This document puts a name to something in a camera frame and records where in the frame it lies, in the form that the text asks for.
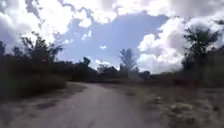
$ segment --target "dirt road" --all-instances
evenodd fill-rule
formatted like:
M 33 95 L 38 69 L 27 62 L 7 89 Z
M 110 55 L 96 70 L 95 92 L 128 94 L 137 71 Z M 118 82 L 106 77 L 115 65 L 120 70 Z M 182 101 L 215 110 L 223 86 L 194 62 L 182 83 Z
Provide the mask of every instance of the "dirt road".
M 138 110 L 127 97 L 94 84 L 61 100 L 56 106 L 19 116 L 9 128 L 146 128 Z

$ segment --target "bush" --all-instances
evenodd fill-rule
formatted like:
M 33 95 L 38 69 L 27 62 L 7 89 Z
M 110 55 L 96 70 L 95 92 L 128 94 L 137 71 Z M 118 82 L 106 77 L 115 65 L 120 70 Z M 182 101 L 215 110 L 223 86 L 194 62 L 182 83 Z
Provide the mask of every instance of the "bush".
M 21 98 L 29 98 L 65 87 L 65 79 L 58 75 L 31 75 L 20 78 L 15 85 Z
M 224 87 L 224 57 L 216 57 L 212 66 L 206 66 L 203 72 L 203 83 L 212 87 Z

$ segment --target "cumulus cloud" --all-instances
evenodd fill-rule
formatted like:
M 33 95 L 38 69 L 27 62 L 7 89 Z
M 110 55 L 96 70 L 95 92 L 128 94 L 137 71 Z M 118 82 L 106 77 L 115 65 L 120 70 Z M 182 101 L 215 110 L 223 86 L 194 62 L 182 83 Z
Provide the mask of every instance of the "cumulus cloud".
M 104 45 L 104 46 L 100 45 L 100 49 L 105 50 L 106 48 L 107 48 L 106 45 Z
M 184 56 L 183 19 L 169 19 L 159 30 L 158 38 L 155 35 L 146 35 L 138 49 L 141 55 L 138 64 L 152 73 L 160 73 L 171 69 L 179 69 Z
M 38 18 L 26 10 L 25 1 L 7 0 L 0 4 L 0 39 L 5 43 L 18 41 L 18 34 L 38 30 Z
M 98 60 L 98 59 L 95 59 L 95 63 L 98 64 L 98 65 L 100 65 L 100 64 L 110 65 L 109 62 L 106 62 L 106 61 L 100 61 L 100 60 Z

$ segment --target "dry grass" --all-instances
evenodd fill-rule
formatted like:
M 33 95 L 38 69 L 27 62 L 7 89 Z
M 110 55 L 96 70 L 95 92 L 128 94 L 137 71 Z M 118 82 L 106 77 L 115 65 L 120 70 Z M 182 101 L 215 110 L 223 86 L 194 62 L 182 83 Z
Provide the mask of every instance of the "dry grass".
M 170 128 L 224 127 L 224 89 L 144 86 L 120 86 L 120 89 L 140 105 L 146 120 L 157 112 L 161 113 L 158 119 Z

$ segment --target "sky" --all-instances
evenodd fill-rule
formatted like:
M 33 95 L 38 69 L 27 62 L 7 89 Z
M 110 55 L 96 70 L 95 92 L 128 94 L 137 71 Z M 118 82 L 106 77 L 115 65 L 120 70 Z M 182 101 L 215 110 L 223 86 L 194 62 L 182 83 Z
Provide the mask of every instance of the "sky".
M 40 33 L 62 45 L 59 60 L 119 67 L 119 52 L 131 48 L 140 70 L 181 68 L 187 27 L 220 30 L 224 0 L 1 0 L 0 40 L 10 49 L 20 35 Z

